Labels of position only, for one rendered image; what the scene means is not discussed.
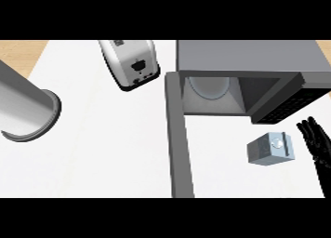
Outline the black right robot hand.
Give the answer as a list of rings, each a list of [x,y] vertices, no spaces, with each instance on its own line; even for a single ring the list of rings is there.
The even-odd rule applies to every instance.
[[[324,196],[331,199],[331,138],[314,117],[297,123],[314,156]]]

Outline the pale blue milk carton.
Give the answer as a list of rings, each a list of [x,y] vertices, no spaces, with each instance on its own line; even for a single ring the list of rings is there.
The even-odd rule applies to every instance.
[[[269,132],[247,144],[249,163],[275,165],[296,159],[291,137]]]

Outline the grey microwave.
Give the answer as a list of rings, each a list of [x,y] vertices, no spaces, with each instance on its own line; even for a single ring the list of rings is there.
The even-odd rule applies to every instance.
[[[314,40],[181,40],[178,74],[185,114],[249,116],[256,125],[275,125],[331,92]]]

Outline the grey microwave door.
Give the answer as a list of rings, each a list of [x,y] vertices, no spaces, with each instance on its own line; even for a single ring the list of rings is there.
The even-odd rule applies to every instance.
[[[178,73],[166,74],[166,117],[170,155],[172,196],[194,198],[192,171],[188,151],[182,83]]]

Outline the white toaster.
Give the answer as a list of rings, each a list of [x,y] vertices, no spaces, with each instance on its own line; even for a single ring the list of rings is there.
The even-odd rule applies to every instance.
[[[125,91],[130,91],[158,78],[161,66],[151,40],[101,40],[107,66]]]

